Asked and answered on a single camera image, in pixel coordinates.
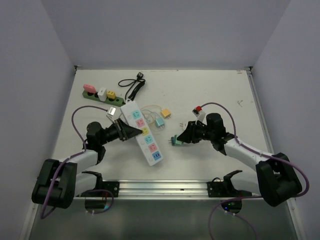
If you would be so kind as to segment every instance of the teal plug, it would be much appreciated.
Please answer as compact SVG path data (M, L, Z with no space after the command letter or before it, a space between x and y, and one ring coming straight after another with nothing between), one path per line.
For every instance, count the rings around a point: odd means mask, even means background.
M156 118L154 122L157 128L163 129L165 127L165 121L162 117Z

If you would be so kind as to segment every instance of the power cord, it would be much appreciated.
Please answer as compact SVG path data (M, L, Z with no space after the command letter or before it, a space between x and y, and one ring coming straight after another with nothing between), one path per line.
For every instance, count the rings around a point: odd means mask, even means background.
M122 82L127 82L127 81L131 81L128 84L125 85L121 85ZM136 79L123 79L121 81L118 82L118 86L125 88L125 87L129 87L129 90L125 93L124 99L130 99L131 101L133 101L137 95L137 93L139 92L139 90L146 84L146 80L144 79L144 75L142 72L139 72L136 76ZM135 88L132 90L131 94L127 97L128 93L130 92L130 90L135 86Z

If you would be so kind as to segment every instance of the white power strip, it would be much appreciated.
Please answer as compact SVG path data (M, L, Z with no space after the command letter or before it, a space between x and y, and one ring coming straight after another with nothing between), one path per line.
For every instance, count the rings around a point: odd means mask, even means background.
M160 152L159 146L156 143L148 123L137 103L135 101L127 101L126 105L120 107L120 110L129 126L142 130L142 134L136 136L135 139L138 142L148 164L153 166L164 159L164 156Z

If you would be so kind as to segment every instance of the white plug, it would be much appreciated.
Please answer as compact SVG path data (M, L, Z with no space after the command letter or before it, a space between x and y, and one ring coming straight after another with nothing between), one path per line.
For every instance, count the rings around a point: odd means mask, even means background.
M101 102L107 100L107 89L105 87L101 87L98 91L98 97Z

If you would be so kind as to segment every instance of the gray wall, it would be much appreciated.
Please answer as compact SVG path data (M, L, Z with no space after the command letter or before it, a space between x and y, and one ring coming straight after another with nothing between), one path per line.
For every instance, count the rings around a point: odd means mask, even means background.
M310 180L297 199L308 239L320 239L320 1L292 0L253 68L275 151Z
M73 81L39 0L0 4L0 235L18 239L44 159L51 156Z
M42 0L85 68L253 66L290 0Z

